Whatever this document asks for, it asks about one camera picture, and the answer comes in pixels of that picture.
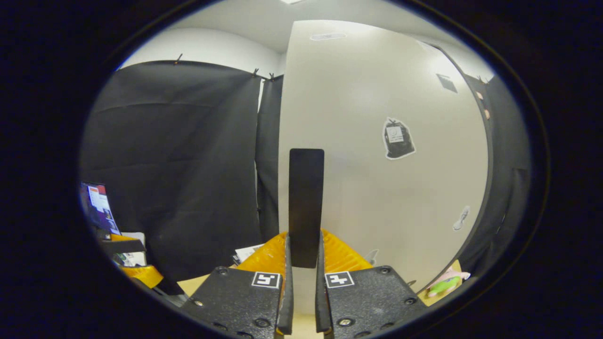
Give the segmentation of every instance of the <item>black metal plate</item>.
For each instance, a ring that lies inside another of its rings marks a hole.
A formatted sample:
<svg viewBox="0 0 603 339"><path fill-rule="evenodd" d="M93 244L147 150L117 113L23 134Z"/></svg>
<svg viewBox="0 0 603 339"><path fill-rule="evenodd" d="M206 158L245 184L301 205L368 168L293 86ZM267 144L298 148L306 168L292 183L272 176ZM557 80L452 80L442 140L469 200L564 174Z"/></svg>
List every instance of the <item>black metal plate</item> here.
<svg viewBox="0 0 603 339"><path fill-rule="evenodd" d="M331 315L329 313L329 301L327 300L327 291L324 284L324 238L322 232L320 232L320 241L318 243L314 303L316 332L327 332L331 328Z"/></svg>
<svg viewBox="0 0 603 339"><path fill-rule="evenodd" d="M282 277L277 288L268 288L252 286L255 275L256 272L217 267L181 309L232 334L275 338Z"/></svg>
<svg viewBox="0 0 603 339"><path fill-rule="evenodd" d="M314 268L323 210L324 151L289 151L289 235L291 263Z"/></svg>
<svg viewBox="0 0 603 339"><path fill-rule="evenodd" d="M125 240L125 241L105 241L100 242L101 247L109 256L115 253L133 253L133 252L144 252L145 247L142 242L136 240Z"/></svg>
<svg viewBox="0 0 603 339"><path fill-rule="evenodd" d="M366 335L379 332L395 323L412 319L426 308L389 266L351 271L349 274L353 285L327 288L336 339L354 338L363 332L368 332ZM341 326L342 319L351 321L347 326Z"/></svg>
<svg viewBox="0 0 603 339"><path fill-rule="evenodd" d="M283 279L283 297L279 305L277 328L282 334L291 334L293 331L293 272L291 268L291 240L289 235L285 238L285 278Z"/></svg>

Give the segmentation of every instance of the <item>computer monitor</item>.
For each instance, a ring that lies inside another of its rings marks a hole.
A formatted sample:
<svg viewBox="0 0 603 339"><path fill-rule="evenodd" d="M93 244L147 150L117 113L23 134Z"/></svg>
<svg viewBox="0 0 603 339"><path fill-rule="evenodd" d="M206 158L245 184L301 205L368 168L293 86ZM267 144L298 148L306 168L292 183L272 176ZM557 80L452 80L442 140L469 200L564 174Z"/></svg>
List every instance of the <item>computer monitor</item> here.
<svg viewBox="0 0 603 339"><path fill-rule="evenodd" d="M99 183L81 182L80 202L86 218L100 229L121 235L115 224L105 185Z"/></svg>

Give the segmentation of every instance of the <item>yellow plastic part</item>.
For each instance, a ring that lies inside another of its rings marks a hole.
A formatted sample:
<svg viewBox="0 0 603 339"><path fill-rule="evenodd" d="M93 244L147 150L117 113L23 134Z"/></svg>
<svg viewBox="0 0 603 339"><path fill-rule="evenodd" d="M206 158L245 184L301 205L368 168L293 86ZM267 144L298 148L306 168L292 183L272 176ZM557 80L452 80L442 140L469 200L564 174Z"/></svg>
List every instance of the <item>yellow plastic part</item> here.
<svg viewBox="0 0 603 339"><path fill-rule="evenodd" d="M323 231L324 241L325 273L358 271L373 268L368 261L346 243L339 240L325 229L321 229L321 231Z"/></svg>
<svg viewBox="0 0 603 339"><path fill-rule="evenodd" d="M278 273L285 276L285 238L283 232L268 240L244 262L236 267L237 270Z"/></svg>
<svg viewBox="0 0 603 339"><path fill-rule="evenodd" d="M111 233L111 241L129 241L129 240L138 240L138 239L130 238L129 236L123 236L123 235Z"/></svg>
<svg viewBox="0 0 603 339"><path fill-rule="evenodd" d="M152 265L142 267L120 267L128 277L140 280L148 288L154 288L161 280L163 280L161 273L159 273L155 266Z"/></svg>

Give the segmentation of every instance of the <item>green toy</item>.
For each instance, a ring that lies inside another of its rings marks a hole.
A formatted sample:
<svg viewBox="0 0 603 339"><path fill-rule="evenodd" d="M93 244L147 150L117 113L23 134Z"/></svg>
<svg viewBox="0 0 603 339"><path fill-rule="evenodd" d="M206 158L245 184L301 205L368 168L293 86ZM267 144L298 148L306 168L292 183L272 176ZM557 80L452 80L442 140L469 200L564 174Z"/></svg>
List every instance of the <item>green toy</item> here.
<svg viewBox="0 0 603 339"><path fill-rule="evenodd" d="M442 280L441 282L433 285L430 289L429 289L429 297L435 297L438 293L441 293L443 291L452 291L456 288L456 286L458 285L458 283L460 282L461 277L459 276L455 276L455 277L451 277L448 278L446 280Z"/></svg>

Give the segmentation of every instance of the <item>black curtain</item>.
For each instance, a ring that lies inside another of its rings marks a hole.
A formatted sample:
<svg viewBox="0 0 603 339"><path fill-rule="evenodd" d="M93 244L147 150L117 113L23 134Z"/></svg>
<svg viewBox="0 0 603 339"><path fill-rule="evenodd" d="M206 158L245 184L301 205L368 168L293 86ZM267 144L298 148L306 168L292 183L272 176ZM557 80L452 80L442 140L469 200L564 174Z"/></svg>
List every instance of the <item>black curtain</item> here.
<svg viewBox="0 0 603 339"><path fill-rule="evenodd" d="M257 114L257 206L262 239L279 233L279 125L283 76L266 80Z"/></svg>
<svg viewBox="0 0 603 339"><path fill-rule="evenodd" d="M523 116L502 79L494 76L488 83L464 75L472 90L484 97L481 109L487 109L493 173L488 202L482 220L459 256L463 270L480 276L503 254L515 236L527 204L531 179L529 137Z"/></svg>
<svg viewBox="0 0 603 339"><path fill-rule="evenodd" d="M262 241L259 86L259 77L219 65L140 63L116 72L92 109L81 179L106 184L119 229L145 233L148 262L172 287Z"/></svg>

